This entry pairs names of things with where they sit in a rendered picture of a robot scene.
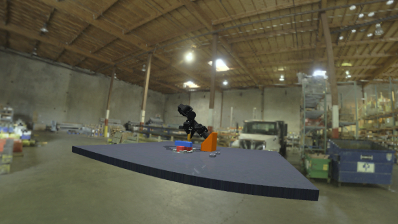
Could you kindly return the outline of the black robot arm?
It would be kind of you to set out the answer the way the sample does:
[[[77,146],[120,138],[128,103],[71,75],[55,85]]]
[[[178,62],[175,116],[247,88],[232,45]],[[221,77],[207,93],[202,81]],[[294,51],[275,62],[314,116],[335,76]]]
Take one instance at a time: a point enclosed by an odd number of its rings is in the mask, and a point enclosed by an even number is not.
[[[192,107],[189,105],[180,104],[178,106],[178,112],[181,115],[187,117],[187,119],[194,120],[194,118],[196,117],[196,113],[192,110],[193,110]],[[192,120],[190,120],[190,121],[186,120],[186,122],[183,123],[183,127],[189,128],[190,126],[193,126]],[[197,130],[197,133],[199,134],[199,136],[203,137],[204,139],[206,139],[206,138],[208,138],[208,136],[210,136],[210,134],[208,134],[208,129],[205,126],[197,123],[197,121],[195,121],[194,126],[202,127],[202,131]]]

